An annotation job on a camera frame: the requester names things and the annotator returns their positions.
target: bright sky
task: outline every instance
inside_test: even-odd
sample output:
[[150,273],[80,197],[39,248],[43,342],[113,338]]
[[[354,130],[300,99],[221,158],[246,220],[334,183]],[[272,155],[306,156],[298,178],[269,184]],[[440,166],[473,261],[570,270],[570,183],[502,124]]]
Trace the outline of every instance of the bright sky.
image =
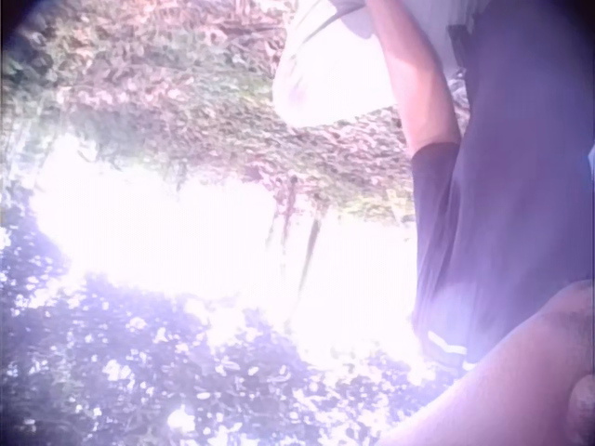
[[[213,299],[237,293],[244,306],[263,308],[273,324],[283,325],[296,298],[310,216],[292,223],[282,283],[279,240],[271,252],[264,250],[274,200],[260,186],[190,181],[175,193],[157,174],[140,168],[118,172],[85,161],[79,151],[86,148],[75,137],[57,142],[33,200],[41,230],[73,261],[69,281],[100,271],[114,282],[154,291]],[[330,367],[330,348],[365,354],[377,341],[410,363],[410,377],[419,381],[425,369],[406,321],[414,302],[415,255],[414,233],[339,220],[331,212],[292,319],[305,358]],[[202,314],[200,306],[190,310]],[[231,309],[212,320],[209,339],[224,342],[242,318]],[[177,414],[171,423],[187,426],[183,409]]]

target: forearm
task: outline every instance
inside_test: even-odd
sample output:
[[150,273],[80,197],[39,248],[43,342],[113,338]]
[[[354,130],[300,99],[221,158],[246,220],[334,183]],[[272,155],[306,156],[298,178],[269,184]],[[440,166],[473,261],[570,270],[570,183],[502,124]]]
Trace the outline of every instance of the forearm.
[[573,386],[592,372],[592,288],[564,290],[382,446],[564,445]]
[[460,142],[440,62],[401,0],[367,0],[412,153],[434,142]]

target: shirt sleeve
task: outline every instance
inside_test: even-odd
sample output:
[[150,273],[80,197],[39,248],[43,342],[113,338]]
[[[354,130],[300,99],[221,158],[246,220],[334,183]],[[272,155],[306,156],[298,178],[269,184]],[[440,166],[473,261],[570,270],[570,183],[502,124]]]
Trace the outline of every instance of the shirt sleeve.
[[432,246],[443,245],[444,233],[450,226],[445,220],[452,211],[451,191],[457,156],[458,145],[439,143],[420,149],[411,160],[418,273],[428,264],[427,257],[432,258]]

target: dark t-shirt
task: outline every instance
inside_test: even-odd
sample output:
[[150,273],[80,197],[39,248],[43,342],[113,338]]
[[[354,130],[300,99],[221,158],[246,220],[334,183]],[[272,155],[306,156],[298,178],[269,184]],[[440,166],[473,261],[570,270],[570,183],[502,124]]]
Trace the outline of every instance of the dark t-shirt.
[[460,148],[412,160],[414,327],[457,369],[594,270],[592,43],[543,3],[494,3],[506,6],[478,25]]

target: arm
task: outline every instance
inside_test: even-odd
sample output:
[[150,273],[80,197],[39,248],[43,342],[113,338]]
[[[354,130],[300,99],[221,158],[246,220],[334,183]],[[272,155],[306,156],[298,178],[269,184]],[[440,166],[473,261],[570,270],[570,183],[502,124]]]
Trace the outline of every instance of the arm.
[[477,368],[379,444],[567,445],[568,426],[575,431],[595,426],[573,408],[575,393],[586,395],[580,387],[592,383],[581,378],[593,373],[594,319],[592,285],[562,290]]
[[442,67],[401,0],[367,0],[384,52],[403,131],[412,155],[440,142],[460,142]]

